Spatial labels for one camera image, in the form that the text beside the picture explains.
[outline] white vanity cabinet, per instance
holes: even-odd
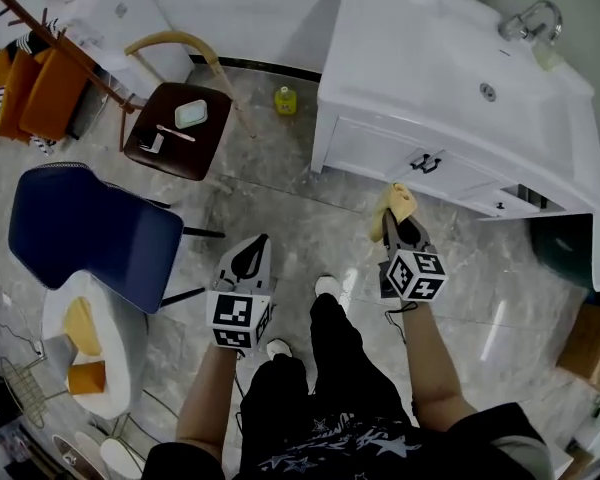
[[[593,89],[475,0],[342,0],[318,90],[311,169],[323,166],[485,218],[594,213]]]

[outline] soap dish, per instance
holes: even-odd
[[[175,111],[176,128],[182,130],[207,120],[207,102],[196,100],[180,105]]]

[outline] dark brown chair seat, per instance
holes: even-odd
[[[178,130],[175,125],[175,109],[195,100],[207,102],[207,120],[204,123]],[[231,98],[226,94],[196,85],[163,83],[153,92],[142,109],[124,154],[134,162],[159,171],[201,181],[207,174],[213,155],[218,148],[229,112]],[[156,129],[160,124],[195,138],[195,142]],[[140,148],[141,138],[153,138],[161,133],[164,142],[158,153]]]

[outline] yellow sponge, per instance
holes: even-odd
[[[99,356],[102,347],[91,318],[91,304],[85,297],[77,297],[64,317],[64,332],[76,348],[88,356]]]
[[[69,368],[69,393],[72,395],[103,393],[106,379],[104,361],[74,364]]]
[[[409,189],[402,183],[392,183],[378,198],[376,207],[373,210],[373,220],[371,222],[371,231],[369,238],[372,242],[382,240],[382,217],[385,210],[391,210],[396,222],[400,224],[409,215],[416,211],[418,204],[415,197],[409,192]]]

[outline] white dish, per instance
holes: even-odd
[[[207,102],[196,100],[180,105],[175,111],[176,128],[182,130],[207,120]]]
[[[109,468],[125,478],[140,480],[142,477],[145,460],[118,439],[105,439],[100,446],[100,456]]]

